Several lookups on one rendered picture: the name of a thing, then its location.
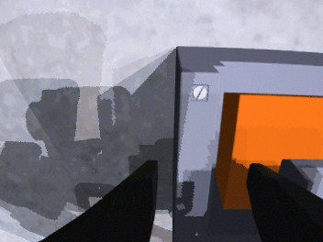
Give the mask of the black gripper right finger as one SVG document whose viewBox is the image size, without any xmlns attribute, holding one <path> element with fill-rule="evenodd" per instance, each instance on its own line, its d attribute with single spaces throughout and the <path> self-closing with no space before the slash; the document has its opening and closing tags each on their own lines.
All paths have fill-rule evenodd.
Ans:
<svg viewBox="0 0 323 242">
<path fill-rule="evenodd" d="M 261 242 L 323 242 L 323 198 L 258 162 L 246 187 Z"/>
</svg>

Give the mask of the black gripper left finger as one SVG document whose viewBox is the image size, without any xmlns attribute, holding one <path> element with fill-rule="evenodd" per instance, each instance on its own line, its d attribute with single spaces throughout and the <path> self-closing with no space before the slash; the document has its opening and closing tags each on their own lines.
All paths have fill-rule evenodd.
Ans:
<svg viewBox="0 0 323 242">
<path fill-rule="evenodd" d="M 150 242 L 159 162 L 148 160 L 92 208 L 40 242 Z"/>
</svg>

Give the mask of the orange l-shaped part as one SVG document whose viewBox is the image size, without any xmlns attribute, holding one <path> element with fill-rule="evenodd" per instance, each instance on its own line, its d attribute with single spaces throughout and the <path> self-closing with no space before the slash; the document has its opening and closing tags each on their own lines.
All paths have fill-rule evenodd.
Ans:
<svg viewBox="0 0 323 242">
<path fill-rule="evenodd" d="M 216 179 L 223 209 L 252 209 L 253 162 L 279 172 L 283 160 L 323 160 L 323 96 L 224 93 Z"/>
</svg>

